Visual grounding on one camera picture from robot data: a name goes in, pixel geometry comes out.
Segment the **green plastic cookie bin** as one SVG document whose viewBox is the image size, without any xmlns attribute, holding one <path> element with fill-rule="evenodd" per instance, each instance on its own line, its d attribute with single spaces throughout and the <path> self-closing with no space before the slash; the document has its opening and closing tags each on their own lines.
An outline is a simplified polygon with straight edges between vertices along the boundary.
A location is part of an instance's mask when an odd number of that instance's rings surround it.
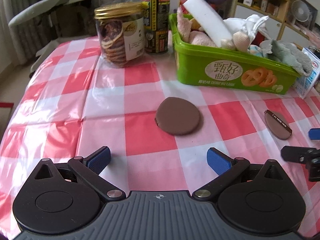
<svg viewBox="0 0 320 240">
<path fill-rule="evenodd" d="M 300 75 L 290 66 L 248 53 L 184 42 L 177 15 L 169 15 L 177 80 L 185 85 L 284 95 Z"/>
</svg>

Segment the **grey white plush bunny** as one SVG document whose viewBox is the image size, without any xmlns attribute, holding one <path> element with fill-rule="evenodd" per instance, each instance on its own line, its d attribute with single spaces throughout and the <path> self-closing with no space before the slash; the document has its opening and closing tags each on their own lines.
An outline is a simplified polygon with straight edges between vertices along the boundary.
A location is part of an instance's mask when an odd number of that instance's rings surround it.
<svg viewBox="0 0 320 240">
<path fill-rule="evenodd" d="M 270 39 L 271 37 L 266 28 L 268 19 L 269 16 L 260 17 L 257 14 L 253 14 L 246 19 L 228 18 L 223 20 L 231 33 L 231 38 L 222 39 L 221 47 L 246 53 L 257 33 L 261 33 L 264 38 Z"/>
</svg>

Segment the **framed picture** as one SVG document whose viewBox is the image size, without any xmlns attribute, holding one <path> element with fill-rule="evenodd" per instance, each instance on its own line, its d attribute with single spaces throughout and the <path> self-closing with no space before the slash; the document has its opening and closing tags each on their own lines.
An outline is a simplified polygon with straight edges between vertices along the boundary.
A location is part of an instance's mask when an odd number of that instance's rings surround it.
<svg viewBox="0 0 320 240">
<path fill-rule="evenodd" d="M 303 26 L 309 30 L 312 30 L 315 26 L 318 10 L 313 5 L 311 5 L 308 1 L 306 0 L 302 0 L 302 1 L 308 6 L 308 9 L 310 11 L 309 19 L 303 23 Z"/>
</svg>

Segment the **brown round powder puff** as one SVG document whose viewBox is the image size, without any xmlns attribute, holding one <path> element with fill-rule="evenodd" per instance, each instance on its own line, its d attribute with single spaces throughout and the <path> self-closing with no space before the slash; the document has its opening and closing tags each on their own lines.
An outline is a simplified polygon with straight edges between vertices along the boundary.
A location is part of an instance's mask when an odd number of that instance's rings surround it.
<svg viewBox="0 0 320 240">
<path fill-rule="evenodd" d="M 170 135 L 186 135 L 197 129 L 200 118 L 200 111 L 191 102 L 168 97 L 157 108 L 155 122 Z"/>
</svg>

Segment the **pink plush toy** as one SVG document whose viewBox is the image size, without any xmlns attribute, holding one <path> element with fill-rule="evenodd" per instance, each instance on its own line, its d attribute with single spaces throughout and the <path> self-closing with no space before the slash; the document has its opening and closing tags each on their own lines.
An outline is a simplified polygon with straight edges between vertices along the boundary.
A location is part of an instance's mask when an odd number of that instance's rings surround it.
<svg viewBox="0 0 320 240">
<path fill-rule="evenodd" d="M 177 29 L 184 42 L 198 46 L 216 47 L 216 44 L 206 33 L 199 31 L 199 29 L 193 29 L 193 25 L 196 23 L 194 18 L 189 20 L 184 17 L 181 7 L 177 9 Z"/>
</svg>

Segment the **hamburger plush toy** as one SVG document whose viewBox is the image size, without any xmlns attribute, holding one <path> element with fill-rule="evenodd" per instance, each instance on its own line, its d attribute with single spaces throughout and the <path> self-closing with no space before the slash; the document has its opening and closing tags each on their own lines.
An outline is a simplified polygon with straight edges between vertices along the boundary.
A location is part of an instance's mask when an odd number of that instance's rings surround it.
<svg viewBox="0 0 320 240">
<path fill-rule="evenodd" d="M 191 23 L 191 30 L 193 31 L 201 31 L 201 25 L 195 20 L 195 18 L 192 18 L 190 21 Z"/>
</svg>

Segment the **red white santa plush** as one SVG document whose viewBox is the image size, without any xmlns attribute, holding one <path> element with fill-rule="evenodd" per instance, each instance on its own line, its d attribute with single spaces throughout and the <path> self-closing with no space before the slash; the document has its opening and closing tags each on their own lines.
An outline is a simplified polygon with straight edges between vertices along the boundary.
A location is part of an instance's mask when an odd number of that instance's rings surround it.
<svg viewBox="0 0 320 240">
<path fill-rule="evenodd" d="M 269 39 L 268 32 L 265 29 L 259 29 L 252 44 L 256 46 L 260 46 L 261 42 L 268 39 Z"/>
</svg>

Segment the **grey green towel cloth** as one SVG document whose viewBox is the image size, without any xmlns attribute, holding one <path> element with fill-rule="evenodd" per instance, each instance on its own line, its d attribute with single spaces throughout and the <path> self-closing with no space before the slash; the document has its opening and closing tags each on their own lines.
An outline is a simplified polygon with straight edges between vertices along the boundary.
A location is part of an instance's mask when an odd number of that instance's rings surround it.
<svg viewBox="0 0 320 240">
<path fill-rule="evenodd" d="M 276 40 L 265 40 L 259 45 L 263 57 L 291 66 L 301 76 L 309 77 L 312 73 L 310 58 L 294 44 Z"/>
</svg>

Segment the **blue white milk carton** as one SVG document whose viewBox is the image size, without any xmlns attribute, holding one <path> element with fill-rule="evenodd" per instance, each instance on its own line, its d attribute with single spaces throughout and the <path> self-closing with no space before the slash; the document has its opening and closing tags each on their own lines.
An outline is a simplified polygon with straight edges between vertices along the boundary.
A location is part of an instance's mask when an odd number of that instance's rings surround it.
<svg viewBox="0 0 320 240">
<path fill-rule="evenodd" d="M 293 88 L 300 98 L 305 99 L 319 79 L 319 58 L 308 48 L 303 48 L 302 52 L 311 60 L 312 71 L 308 77 L 297 78 Z"/>
</svg>

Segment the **red white checkered tablecloth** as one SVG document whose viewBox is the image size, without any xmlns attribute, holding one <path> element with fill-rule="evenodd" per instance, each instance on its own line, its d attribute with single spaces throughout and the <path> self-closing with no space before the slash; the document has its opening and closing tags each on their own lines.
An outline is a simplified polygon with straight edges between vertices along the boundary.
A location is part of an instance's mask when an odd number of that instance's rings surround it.
<svg viewBox="0 0 320 240">
<path fill-rule="evenodd" d="M 200 111 L 200 123 L 186 135 L 170 135 L 155 122 L 168 97 Z M 275 137 L 264 111 L 281 113 L 292 135 Z M 195 191 L 216 177 L 206 153 L 215 147 L 252 163 L 279 161 L 306 202 L 304 236 L 319 231 L 319 183 L 303 165 L 283 162 L 283 146 L 319 148 L 308 137 L 319 127 L 319 94 L 301 99 L 294 90 L 274 95 L 245 90 L 188 86 L 176 79 L 172 50 L 145 55 L 125 68 L 109 67 L 96 37 L 60 45 L 24 89 L 1 142 L 1 233 L 20 230 L 12 204 L 42 158 L 65 163 L 108 146 L 112 160 L 101 176 L 125 192 Z"/>
</svg>

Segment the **white foam sponge block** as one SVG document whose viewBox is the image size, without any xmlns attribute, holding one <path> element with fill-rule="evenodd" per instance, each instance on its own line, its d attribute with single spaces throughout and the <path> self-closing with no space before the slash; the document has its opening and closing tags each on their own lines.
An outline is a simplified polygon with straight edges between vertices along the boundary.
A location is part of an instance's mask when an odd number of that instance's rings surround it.
<svg viewBox="0 0 320 240">
<path fill-rule="evenodd" d="M 233 36 L 223 19 L 205 0 L 187 0 L 183 6 L 197 20 L 217 47 L 222 47 L 222 40 L 232 40 Z"/>
</svg>

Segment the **small white desk fan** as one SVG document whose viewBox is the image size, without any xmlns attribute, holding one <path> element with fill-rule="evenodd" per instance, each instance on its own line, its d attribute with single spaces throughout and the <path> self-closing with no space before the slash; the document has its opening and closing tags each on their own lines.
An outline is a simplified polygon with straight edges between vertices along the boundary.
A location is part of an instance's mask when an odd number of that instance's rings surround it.
<svg viewBox="0 0 320 240">
<path fill-rule="evenodd" d="M 295 25 L 296 21 L 306 22 L 310 18 L 310 10 L 306 3 L 301 0 L 295 0 L 291 4 L 292 21 L 291 24 Z"/>
</svg>

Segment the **gold lid cookie jar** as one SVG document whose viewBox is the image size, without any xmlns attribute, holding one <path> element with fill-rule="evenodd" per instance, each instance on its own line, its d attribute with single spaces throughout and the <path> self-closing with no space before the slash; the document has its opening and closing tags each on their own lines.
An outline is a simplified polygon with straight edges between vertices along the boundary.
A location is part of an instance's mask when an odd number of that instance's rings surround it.
<svg viewBox="0 0 320 240">
<path fill-rule="evenodd" d="M 102 57 L 117 68 L 144 54 L 142 2 L 103 5 L 94 10 Z"/>
</svg>

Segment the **wooden white drawer cabinet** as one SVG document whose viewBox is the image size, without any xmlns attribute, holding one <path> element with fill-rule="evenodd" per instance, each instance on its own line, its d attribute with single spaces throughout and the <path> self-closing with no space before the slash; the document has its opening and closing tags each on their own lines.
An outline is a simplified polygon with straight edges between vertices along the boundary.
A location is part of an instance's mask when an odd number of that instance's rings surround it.
<svg viewBox="0 0 320 240">
<path fill-rule="evenodd" d="M 309 45 L 309 38 L 302 33 L 289 16 L 290 0 L 231 0 L 229 17 L 247 18 L 253 14 L 268 16 L 266 28 L 271 38 L 294 43 L 300 47 Z"/>
</svg>

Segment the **yellow black tin can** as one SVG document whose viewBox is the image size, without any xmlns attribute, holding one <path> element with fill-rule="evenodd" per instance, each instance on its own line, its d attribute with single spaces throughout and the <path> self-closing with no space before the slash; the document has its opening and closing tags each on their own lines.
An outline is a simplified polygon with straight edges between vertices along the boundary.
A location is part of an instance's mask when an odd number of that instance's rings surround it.
<svg viewBox="0 0 320 240">
<path fill-rule="evenodd" d="M 170 0 L 141 0 L 144 6 L 145 51 L 163 54 L 168 51 Z"/>
</svg>

